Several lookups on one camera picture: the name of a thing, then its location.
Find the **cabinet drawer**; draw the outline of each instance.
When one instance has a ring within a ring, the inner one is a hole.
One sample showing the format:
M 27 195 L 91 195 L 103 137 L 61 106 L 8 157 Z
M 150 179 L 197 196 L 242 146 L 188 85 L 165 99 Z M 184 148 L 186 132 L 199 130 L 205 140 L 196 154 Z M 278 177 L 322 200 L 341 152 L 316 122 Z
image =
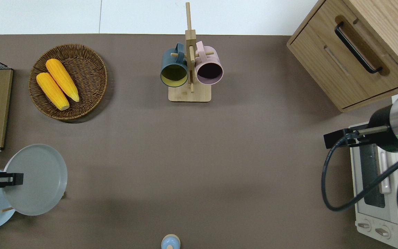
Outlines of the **cabinet drawer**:
M 374 74 L 367 72 L 347 49 L 334 31 L 341 22 L 343 25 L 339 29 L 347 40 L 372 68 L 382 67 L 381 71 Z M 342 1 L 325 1 L 308 25 L 314 29 L 344 70 L 362 86 L 369 98 L 398 87 L 398 64 L 365 28 L 363 21 Z
M 310 26 L 302 30 L 289 49 L 338 109 L 368 98 L 362 86 L 330 55 L 330 49 Z

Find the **wicker basket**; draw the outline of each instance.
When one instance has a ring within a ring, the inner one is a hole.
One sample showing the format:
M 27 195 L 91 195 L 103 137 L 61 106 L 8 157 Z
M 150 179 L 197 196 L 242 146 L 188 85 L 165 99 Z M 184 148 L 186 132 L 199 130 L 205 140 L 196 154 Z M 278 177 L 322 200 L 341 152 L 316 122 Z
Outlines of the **wicker basket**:
M 67 97 L 70 107 L 64 111 L 52 104 L 36 82 L 39 73 L 47 72 L 46 61 L 50 58 L 61 61 L 78 89 L 80 101 Z M 89 113 L 101 101 L 106 87 L 104 61 L 95 51 L 80 44 L 65 44 L 50 49 L 38 59 L 29 77 L 29 94 L 33 104 L 42 113 L 57 120 L 72 120 Z

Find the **wooden mug stand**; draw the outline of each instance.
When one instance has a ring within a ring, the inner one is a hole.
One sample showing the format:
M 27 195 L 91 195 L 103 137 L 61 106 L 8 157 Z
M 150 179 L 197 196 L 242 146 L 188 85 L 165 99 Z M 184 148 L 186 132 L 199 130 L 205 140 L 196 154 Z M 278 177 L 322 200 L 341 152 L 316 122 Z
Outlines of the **wooden mug stand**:
M 211 100 L 211 85 L 200 83 L 196 76 L 195 58 L 199 57 L 195 54 L 196 47 L 196 30 L 191 29 L 190 3 L 186 3 L 187 7 L 187 27 L 185 30 L 186 57 L 188 67 L 188 82 L 179 87 L 169 87 L 169 100 L 172 102 L 209 102 Z

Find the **toaster oven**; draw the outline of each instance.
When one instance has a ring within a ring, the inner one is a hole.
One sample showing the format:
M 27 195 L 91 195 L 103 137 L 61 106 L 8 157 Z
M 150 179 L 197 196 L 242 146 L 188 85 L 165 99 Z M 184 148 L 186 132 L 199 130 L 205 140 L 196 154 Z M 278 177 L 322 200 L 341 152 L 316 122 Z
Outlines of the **toaster oven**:
M 350 126 L 354 129 L 366 123 Z M 381 172 L 398 161 L 375 144 L 350 148 L 354 195 L 360 193 Z M 398 248 L 398 170 L 355 204 L 357 231 Z

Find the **yellow corn cob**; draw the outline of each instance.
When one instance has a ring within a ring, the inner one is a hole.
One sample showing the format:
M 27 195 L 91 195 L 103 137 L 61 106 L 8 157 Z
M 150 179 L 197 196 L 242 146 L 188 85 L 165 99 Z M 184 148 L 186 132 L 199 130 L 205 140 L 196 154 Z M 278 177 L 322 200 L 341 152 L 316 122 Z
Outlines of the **yellow corn cob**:
M 46 67 L 62 91 L 74 101 L 79 102 L 78 90 L 62 63 L 57 59 L 49 59 Z
M 36 76 L 36 82 L 46 94 L 47 98 L 61 111 L 68 109 L 67 98 L 49 73 L 40 73 Z

